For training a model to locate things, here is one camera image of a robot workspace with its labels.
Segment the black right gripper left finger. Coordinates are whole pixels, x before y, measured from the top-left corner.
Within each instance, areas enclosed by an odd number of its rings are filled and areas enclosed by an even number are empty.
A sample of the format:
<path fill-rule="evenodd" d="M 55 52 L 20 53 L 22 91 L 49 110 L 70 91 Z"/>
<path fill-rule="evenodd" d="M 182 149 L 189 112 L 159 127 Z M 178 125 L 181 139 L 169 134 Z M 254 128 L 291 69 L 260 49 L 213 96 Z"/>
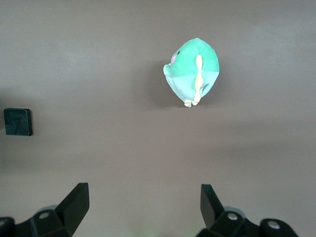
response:
<path fill-rule="evenodd" d="M 2 237 L 72 237 L 89 210 L 88 183 L 78 183 L 54 209 L 37 212 L 16 224 L 12 217 L 0 218 Z"/>

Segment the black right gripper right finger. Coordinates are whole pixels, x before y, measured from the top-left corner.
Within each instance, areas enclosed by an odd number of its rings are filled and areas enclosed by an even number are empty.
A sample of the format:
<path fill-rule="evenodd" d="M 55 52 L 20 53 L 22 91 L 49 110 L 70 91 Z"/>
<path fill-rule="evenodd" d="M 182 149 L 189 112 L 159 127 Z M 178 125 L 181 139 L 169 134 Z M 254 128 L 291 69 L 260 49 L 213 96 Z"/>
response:
<path fill-rule="evenodd" d="M 284 221 L 263 219 L 259 225 L 250 222 L 239 209 L 224 207 L 210 184 L 202 184 L 200 211 L 205 223 L 198 237 L 296 237 Z"/>

